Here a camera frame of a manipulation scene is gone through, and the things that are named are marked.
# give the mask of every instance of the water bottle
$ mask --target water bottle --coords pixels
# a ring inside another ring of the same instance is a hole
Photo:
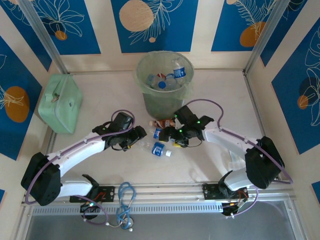
[[[145,83],[149,85],[150,88],[158,91],[162,91],[166,87],[166,83],[163,79],[153,74],[149,74]]]
[[[159,139],[159,134],[161,133],[161,128],[160,127],[153,127],[151,126],[149,128],[149,133],[153,136],[154,139]]]
[[[172,60],[172,68],[173,68],[173,74],[174,78],[177,80],[177,83],[182,86],[186,83],[186,71],[185,66],[183,64],[183,59],[181,57],[178,57],[176,59]]]
[[[168,150],[166,146],[160,142],[152,142],[152,141],[138,141],[139,146],[148,153],[152,153],[158,157],[163,155],[170,157],[172,151]]]
[[[175,75],[173,73],[169,73],[165,77],[165,89],[166,91],[176,90],[178,88],[178,82],[175,79]]]

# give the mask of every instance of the trash bin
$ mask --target trash bin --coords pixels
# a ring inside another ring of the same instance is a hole
[[[173,73],[172,60],[178,57],[182,58],[186,73],[184,85],[172,91],[160,91],[146,84],[149,74]],[[168,119],[182,107],[184,99],[191,93],[194,66],[182,54],[173,51],[151,51],[140,60],[133,76],[142,91],[145,108],[149,115],[157,120]]]

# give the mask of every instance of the bottle cap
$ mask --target bottle cap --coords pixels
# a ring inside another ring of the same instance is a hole
[[[164,88],[166,87],[166,83],[165,83],[164,81],[160,81],[160,82],[158,83],[158,87],[159,87],[160,89],[164,89]]]
[[[167,157],[170,157],[170,156],[171,156],[171,153],[172,153],[172,151],[167,150],[166,153],[165,153],[165,155],[166,155]]]

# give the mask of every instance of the blue bottle cap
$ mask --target blue bottle cap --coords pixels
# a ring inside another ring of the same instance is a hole
[[[160,82],[158,83],[158,87],[159,87],[160,89],[164,89],[164,88],[166,87],[166,83],[165,83],[164,81],[160,81]]]

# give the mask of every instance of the plastic bottle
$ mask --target plastic bottle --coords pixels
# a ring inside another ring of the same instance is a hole
[[[186,71],[181,57],[175,58],[172,60],[172,68],[174,78],[177,80],[177,83],[182,86],[186,83]]]
[[[149,128],[149,133],[152,134],[152,136],[153,136],[154,139],[159,139],[159,134],[160,134],[161,130],[162,130],[162,129],[161,129],[160,127],[151,126],[151,127]]]
[[[164,144],[161,142],[152,142],[152,141],[142,141],[140,140],[138,142],[141,149],[148,153],[152,153],[153,155],[156,155],[158,157],[161,156],[167,156],[170,157],[172,151],[168,150]]]
[[[149,85],[150,88],[159,91],[162,91],[166,87],[166,83],[163,79],[153,74],[149,74],[145,83]]]
[[[169,73],[165,77],[165,91],[172,91],[178,88],[178,82],[175,79],[175,75],[173,73]]]
[[[163,119],[163,120],[151,120],[149,122],[150,126],[154,126],[156,128],[164,129],[166,127],[175,127],[176,123],[172,119]]]

